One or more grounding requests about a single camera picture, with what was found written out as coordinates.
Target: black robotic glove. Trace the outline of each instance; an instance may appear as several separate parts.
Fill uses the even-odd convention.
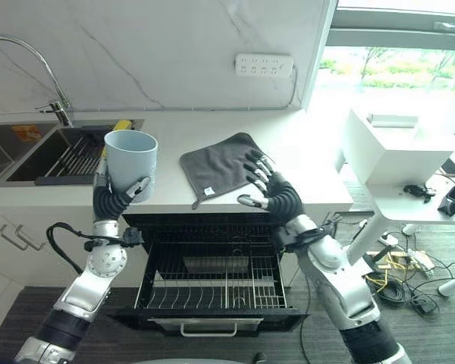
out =
[[[150,178],[145,177],[132,184],[123,193],[112,192],[108,178],[106,158],[102,157],[93,181],[93,210],[95,221],[118,220],[123,211],[130,205],[133,198],[146,189],[149,183]]]
[[[251,162],[244,165],[249,172],[246,179],[258,187],[264,197],[257,199],[250,195],[240,195],[237,197],[239,203],[269,211],[282,225],[304,213],[300,196],[290,182],[276,171],[270,158],[256,150],[246,154],[246,157]]]

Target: faucet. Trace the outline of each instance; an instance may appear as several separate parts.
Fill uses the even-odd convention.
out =
[[[5,41],[5,42],[12,42],[15,44],[18,44],[19,46],[24,47],[26,50],[28,50],[30,53],[32,53],[36,59],[44,66],[45,70],[47,71],[47,74],[49,75],[49,78],[51,79],[52,83],[54,84],[54,88],[56,93],[59,96],[59,99],[56,100],[51,100],[49,101],[46,105],[39,106],[36,109],[40,108],[45,108],[47,106],[51,107],[51,110],[41,110],[40,112],[53,112],[55,116],[58,118],[59,122],[65,126],[65,127],[73,127],[73,123],[71,118],[68,115],[68,111],[71,110],[71,104],[69,103],[69,100],[67,99],[66,95],[64,94],[64,91],[62,91],[61,86],[59,86],[58,80],[55,78],[55,75],[52,73],[51,68],[49,67],[49,64],[47,61],[44,59],[44,57],[37,51],[34,47],[32,47],[29,43],[23,41],[22,39],[18,39],[15,36],[10,36],[8,34],[0,34],[0,40]]]

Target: white wall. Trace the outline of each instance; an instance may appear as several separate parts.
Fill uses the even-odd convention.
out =
[[[75,110],[299,108],[332,0],[1,0],[0,33],[38,49]],[[290,54],[289,79],[237,77],[240,52]],[[55,98],[32,55],[0,42],[0,112]]]

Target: floor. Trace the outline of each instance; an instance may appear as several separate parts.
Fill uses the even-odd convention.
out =
[[[344,215],[344,221],[358,222],[369,217],[371,205],[359,185],[350,176],[346,185],[356,203],[353,211]],[[401,224],[397,224],[391,229],[397,231],[401,227]],[[337,239],[344,245],[349,243],[356,229],[355,224],[341,224]],[[447,264],[455,261],[455,227],[423,226],[416,237],[419,249]],[[375,248],[381,249],[381,244],[375,243]],[[455,274],[455,265],[451,269]],[[444,269],[435,270],[435,278],[447,276]],[[411,281],[416,284],[425,281],[425,278],[422,274],[417,274]],[[440,283],[428,284],[422,289],[435,293],[435,288]],[[23,341],[39,327],[60,292],[61,289],[55,288],[24,289],[0,328],[0,358],[6,360],[18,351]],[[75,362],[119,364],[147,359],[200,357],[250,363],[254,354],[262,351],[268,355],[269,363],[305,363],[300,349],[299,329],[287,333],[262,333],[259,337],[184,339],[125,328],[108,317],[108,314],[116,307],[131,305],[135,293],[127,288],[112,291],[105,309],[81,344]],[[287,299],[292,306],[306,308],[307,287],[302,276],[287,290]],[[414,363],[455,363],[455,296],[447,300],[435,299],[441,314],[432,321],[419,317],[409,307],[380,305],[394,336],[404,345]],[[312,292],[310,313],[304,326],[303,338],[311,363],[350,362],[340,335],[326,316],[315,292]]]

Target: window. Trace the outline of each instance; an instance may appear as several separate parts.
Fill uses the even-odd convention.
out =
[[[340,0],[312,102],[445,118],[455,133],[455,0]]]
[[[455,14],[455,0],[339,0],[341,8],[379,8]]]

